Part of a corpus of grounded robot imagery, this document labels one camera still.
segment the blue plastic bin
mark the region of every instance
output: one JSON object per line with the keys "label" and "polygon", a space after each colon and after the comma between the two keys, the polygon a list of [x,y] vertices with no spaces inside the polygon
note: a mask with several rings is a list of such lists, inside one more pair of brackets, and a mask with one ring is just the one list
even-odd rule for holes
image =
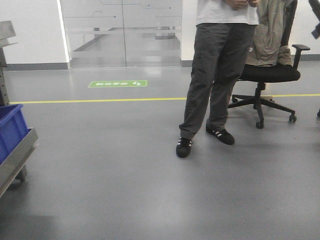
{"label": "blue plastic bin", "polygon": [[22,104],[0,107],[0,164],[29,132],[21,112],[22,107]]}

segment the green floor sign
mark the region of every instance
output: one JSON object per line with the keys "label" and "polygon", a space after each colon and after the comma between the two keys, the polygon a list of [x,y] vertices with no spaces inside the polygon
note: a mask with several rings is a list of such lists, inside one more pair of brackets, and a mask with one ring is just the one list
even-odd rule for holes
{"label": "green floor sign", "polygon": [[146,87],[147,80],[129,80],[129,81],[93,81],[89,88],[114,88],[114,87]]}

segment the person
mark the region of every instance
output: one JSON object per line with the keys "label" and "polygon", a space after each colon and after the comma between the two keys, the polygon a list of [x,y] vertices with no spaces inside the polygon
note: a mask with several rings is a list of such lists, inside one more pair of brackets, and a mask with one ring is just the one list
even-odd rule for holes
{"label": "person", "polygon": [[204,121],[210,98],[206,131],[227,145],[235,143],[225,124],[236,81],[244,69],[255,26],[259,0],[198,0],[191,83],[184,122],[179,125],[176,154],[186,158]]}

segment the chair armrest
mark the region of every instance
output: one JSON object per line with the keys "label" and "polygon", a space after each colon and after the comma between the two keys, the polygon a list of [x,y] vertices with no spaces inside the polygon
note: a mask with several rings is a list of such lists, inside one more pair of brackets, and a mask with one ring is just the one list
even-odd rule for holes
{"label": "chair armrest", "polygon": [[292,47],[294,47],[296,49],[295,56],[294,56],[294,62],[293,62],[293,68],[297,69],[299,61],[300,61],[300,57],[301,57],[301,52],[302,51],[309,51],[310,47],[308,47],[306,45],[302,45],[302,44],[293,44]]}

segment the chair base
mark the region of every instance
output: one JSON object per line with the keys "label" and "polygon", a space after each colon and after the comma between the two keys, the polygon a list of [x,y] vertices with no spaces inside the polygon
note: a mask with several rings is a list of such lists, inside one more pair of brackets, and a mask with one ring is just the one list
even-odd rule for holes
{"label": "chair base", "polygon": [[291,113],[289,117],[289,121],[290,122],[297,121],[295,110],[288,108],[286,106],[280,105],[278,103],[275,103],[272,100],[272,97],[267,97],[267,98],[261,97],[261,91],[265,89],[266,89],[266,84],[264,82],[258,82],[257,88],[255,89],[254,96],[236,95],[236,94],[232,95],[232,98],[231,98],[232,103],[229,104],[228,108],[231,109],[231,108],[253,104],[253,108],[256,109],[259,116],[259,121],[255,124],[256,128],[258,129],[262,129],[265,126],[265,119],[264,119],[264,114],[262,112],[262,105]]}

